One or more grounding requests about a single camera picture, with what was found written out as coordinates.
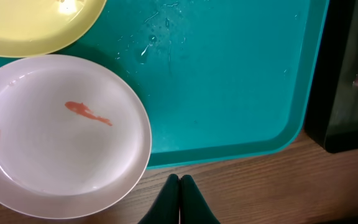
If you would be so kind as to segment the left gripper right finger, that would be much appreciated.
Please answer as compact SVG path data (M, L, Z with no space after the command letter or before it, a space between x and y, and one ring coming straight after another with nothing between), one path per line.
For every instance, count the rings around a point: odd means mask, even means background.
M180 223L220 224L190 175L180 179Z

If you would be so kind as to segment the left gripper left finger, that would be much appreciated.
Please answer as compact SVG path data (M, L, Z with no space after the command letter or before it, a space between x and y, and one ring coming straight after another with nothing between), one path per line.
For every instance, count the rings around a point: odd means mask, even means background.
M149 211L139 224L179 224L180 184L176 174L170 174Z

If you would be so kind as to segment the yellow-green plate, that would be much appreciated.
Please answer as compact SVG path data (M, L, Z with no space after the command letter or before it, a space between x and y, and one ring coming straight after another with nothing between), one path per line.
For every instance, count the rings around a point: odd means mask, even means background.
M0 0L0 57L56 52L96 22L106 0Z

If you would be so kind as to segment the teal plastic tray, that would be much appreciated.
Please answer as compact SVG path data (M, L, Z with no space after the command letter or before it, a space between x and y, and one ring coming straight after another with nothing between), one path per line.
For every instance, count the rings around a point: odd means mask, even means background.
M301 129L327 8L106 1L82 37L44 55L89 60L132 88L150 121L148 168L261 156ZM0 67L23 58L0 57Z

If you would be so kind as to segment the black water tray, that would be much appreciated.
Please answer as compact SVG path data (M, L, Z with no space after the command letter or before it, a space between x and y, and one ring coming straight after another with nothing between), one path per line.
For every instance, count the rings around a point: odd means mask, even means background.
M304 129L332 154L358 149L358 0L329 3Z

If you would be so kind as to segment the white plate with stain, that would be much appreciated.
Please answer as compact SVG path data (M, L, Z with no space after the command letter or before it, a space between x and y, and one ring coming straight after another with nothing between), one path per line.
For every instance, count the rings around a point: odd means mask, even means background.
M78 218L125 197L149 162L149 117L104 66L68 55L0 67L0 204Z

